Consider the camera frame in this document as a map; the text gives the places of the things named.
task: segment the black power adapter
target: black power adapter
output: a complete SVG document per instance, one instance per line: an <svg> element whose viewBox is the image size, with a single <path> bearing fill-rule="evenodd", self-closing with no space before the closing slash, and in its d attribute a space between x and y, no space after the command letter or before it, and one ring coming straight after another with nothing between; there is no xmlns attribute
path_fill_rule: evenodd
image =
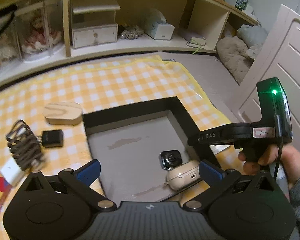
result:
<svg viewBox="0 0 300 240"><path fill-rule="evenodd" d="M63 131L61 129L42 131L41 145L45 148L62 147L63 146Z"/></svg>

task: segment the black box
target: black box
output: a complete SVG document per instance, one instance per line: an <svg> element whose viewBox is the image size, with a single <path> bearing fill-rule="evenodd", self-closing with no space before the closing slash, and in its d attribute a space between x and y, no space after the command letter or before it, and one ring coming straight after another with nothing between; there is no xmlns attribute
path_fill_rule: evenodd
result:
<svg viewBox="0 0 300 240"><path fill-rule="evenodd" d="M120 201L164 201L179 191L165 186L162 151L178 150L183 163L206 159L220 166L209 146L187 144L200 132L178 97L108 108L83 115L93 159L101 163L100 182L107 198Z"/></svg>

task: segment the metal screw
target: metal screw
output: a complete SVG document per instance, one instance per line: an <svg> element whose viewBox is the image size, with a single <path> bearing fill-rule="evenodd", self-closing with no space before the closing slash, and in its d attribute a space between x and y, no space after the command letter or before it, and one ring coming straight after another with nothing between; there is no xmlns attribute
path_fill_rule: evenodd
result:
<svg viewBox="0 0 300 240"><path fill-rule="evenodd" d="M111 200L101 200L98 202L98 206L104 209L111 208L113 205L114 203Z"/></svg>
<svg viewBox="0 0 300 240"><path fill-rule="evenodd" d="M199 201L196 201L196 200L190 200L186 203L186 206L188 208L191 208L191 209L198 209L200 208L202 205Z"/></svg>

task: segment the floor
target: floor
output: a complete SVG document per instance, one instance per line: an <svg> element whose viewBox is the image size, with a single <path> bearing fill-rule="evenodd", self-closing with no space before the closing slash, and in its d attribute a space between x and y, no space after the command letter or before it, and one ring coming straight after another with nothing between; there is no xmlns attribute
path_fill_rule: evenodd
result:
<svg viewBox="0 0 300 240"><path fill-rule="evenodd" d="M238 122L238 119L226 106L228 101L238 88L237 82L215 56L192 55L187 53L154 52L133 55L133 57L144 57L146 55L159 55L162 59L174 59L184 65L191 75L196 79L212 104L221 111L231 122ZM123 59L132 57L118 56L109 57L106 60ZM91 60L85 63L105 61L104 58Z"/></svg>

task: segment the hand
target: hand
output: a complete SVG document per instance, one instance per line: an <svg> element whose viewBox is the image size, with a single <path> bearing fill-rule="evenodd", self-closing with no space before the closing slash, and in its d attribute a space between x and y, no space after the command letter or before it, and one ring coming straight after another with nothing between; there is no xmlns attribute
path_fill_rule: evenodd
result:
<svg viewBox="0 0 300 240"><path fill-rule="evenodd" d="M238 155L240 161L245 162L243 170L247 175L255 175L260 170L260 165L266 166L273 163L278 156L278 147L269 145L265 153L260 157L258 163L245 162L246 157L241 151ZM289 189L300 179L300 152L290 144L282 148L281 163L286 171Z"/></svg>

